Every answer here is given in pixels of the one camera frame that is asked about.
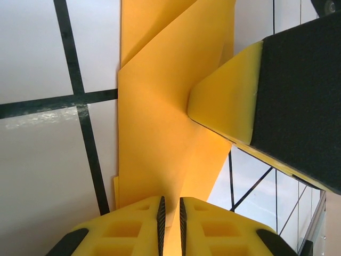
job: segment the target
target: yellow cardboard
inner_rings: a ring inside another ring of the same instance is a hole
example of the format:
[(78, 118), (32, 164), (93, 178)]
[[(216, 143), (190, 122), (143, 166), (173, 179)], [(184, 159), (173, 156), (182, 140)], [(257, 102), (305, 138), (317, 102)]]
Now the yellow cardboard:
[(117, 199), (166, 197), (164, 255), (179, 255), (179, 197), (207, 200), (231, 148), (186, 110), (191, 88), (233, 55), (234, 3), (123, 0)]

